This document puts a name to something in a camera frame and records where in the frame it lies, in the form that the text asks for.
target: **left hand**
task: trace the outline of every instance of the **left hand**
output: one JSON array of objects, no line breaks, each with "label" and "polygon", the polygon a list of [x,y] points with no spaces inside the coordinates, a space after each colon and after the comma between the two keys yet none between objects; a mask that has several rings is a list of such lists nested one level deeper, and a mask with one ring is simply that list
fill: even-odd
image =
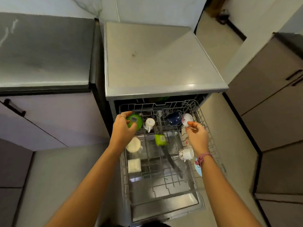
[{"label": "left hand", "polygon": [[113,125],[112,137],[108,147],[116,151],[119,156],[121,155],[127,144],[129,144],[131,139],[134,137],[134,134],[137,130],[136,122],[133,122],[130,128],[128,128],[127,126],[127,123],[129,123],[130,121],[127,121],[126,118],[131,114],[132,111],[126,111],[117,115]]}]

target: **right hand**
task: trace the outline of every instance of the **right hand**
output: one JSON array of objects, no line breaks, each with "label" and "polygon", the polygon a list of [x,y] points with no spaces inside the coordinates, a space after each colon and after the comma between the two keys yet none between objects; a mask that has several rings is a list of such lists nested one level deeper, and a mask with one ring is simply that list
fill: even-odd
[{"label": "right hand", "polygon": [[187,122],[188,127],[186,132],[192,149],[195,152],[196,157],[201,154],[209,153],[208,150],[208,131],[197,122]]}]

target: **black handle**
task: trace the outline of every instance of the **black handle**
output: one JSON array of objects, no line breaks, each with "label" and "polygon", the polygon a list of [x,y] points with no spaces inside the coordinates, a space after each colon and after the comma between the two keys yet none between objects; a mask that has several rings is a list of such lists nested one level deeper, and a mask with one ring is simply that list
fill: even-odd
[{"label": "black handle", "polygon": [[292,84],[292,86],[296,86],[296,85],[297,85],[298,83],[300,83],[302,80],[303,80],[303,78],[301,78],[300,80],[294,82],[294,83]]},{"label": "black handle", "polygon": [[302,69],[299,69],[297,71],[295,71],[293,74],[291,74],[289,77],[286,78],[286,80],[290,80],[292,77],[294,77],[295,75],[297,75],[299,72],[302,72]]},{"label": "black handle", "polygon": [[22,117],[26,114],[26,111],[22,111],[22,109],[17,107],[10,99],[5,99],[3,105]]}]

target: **cable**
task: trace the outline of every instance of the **cable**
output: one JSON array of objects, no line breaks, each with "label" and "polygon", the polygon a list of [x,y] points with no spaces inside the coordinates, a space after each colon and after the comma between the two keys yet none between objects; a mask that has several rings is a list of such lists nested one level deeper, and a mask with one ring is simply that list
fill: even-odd
[{"label": "cable", "polygon": [[118,20],[119,20],[119,22],[120,22],[120,16],[119,16],[119,11],[118,11],[117,0],[115,0],[115,2],[116,2],[116,10],[117,10],[117,15],[118,15]]}]

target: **pink bracelet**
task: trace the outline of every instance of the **pink bracelet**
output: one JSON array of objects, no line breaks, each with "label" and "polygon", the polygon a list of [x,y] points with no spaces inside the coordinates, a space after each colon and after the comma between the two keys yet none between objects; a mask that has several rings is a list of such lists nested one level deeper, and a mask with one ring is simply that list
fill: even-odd
[{"label": "pink bracelet", "polygon": [[209,154],[211,157],[213,157],[213,156],[211,155],[211,153],[201,154],[201,155],[197,158],[197,160],[195,161],[195,164],[198,165],[198,166],[200,166],[201,163],[204,162],[204,156],[205,156],[205,155],[208,155],[208,154]]}]

